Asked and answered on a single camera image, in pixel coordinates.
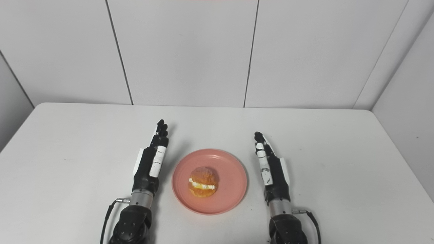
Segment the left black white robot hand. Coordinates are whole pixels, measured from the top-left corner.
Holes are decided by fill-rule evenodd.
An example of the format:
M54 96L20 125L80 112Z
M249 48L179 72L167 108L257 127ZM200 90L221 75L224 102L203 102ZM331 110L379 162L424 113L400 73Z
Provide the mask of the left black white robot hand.
M168 125L161 119L157 123L149 147L145 148L140 156L140 162L133 178L133 192L146 190L155 196L158 191L159 174L169 145L167 129Z

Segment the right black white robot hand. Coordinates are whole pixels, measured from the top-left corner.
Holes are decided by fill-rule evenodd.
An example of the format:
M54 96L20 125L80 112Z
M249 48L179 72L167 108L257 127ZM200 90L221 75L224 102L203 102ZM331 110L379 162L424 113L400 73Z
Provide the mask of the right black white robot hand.
M265 136L254 133L255 153L259 161L259 169L264 183L264 198L269 204L273 200L291 201L289 184L285 175L288 172L282 167L281 158L277 157Z

